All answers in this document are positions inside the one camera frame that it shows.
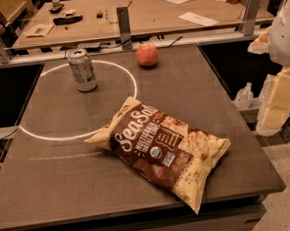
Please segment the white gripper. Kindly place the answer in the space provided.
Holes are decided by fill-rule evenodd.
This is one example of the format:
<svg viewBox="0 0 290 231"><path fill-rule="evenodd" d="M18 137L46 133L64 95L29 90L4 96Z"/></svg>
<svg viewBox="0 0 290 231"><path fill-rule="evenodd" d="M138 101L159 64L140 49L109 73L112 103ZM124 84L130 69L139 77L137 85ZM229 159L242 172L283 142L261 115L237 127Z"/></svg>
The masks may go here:
<svg viewBox="0 0 290 231"><path fill-rule="evenodd" d="M290 117L290 0L281 8L271 26L266 28L247 48L249 53L267 54L283 66L275 76L273 88L265 105L260 105L255 130L261 136L273 136Z"/></svg>

